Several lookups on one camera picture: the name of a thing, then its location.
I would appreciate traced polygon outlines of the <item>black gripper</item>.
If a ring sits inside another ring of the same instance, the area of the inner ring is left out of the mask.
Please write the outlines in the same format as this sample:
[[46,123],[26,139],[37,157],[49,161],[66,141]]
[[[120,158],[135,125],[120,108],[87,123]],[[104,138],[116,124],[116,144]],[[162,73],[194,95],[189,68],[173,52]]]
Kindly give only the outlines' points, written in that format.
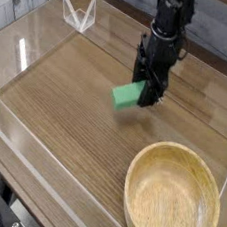
[[159,102],[167,90],[169,70],[179,57],[181,37],[162,37],[154,33],[141,35],[137,49],[132,82],[146,79],[138,98],[140,107]]

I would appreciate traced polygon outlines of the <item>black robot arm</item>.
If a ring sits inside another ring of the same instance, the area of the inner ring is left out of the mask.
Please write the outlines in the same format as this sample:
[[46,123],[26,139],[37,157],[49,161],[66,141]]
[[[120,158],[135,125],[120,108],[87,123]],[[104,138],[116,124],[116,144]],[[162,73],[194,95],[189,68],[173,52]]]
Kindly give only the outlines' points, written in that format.
[[170,69],[187,42],[186,26],[195,12],[195,0],[158,0],[150,34],[143,33],[137,49],[132,82],[144,82],[137,104],[152,106],[159,102],[169,84]]

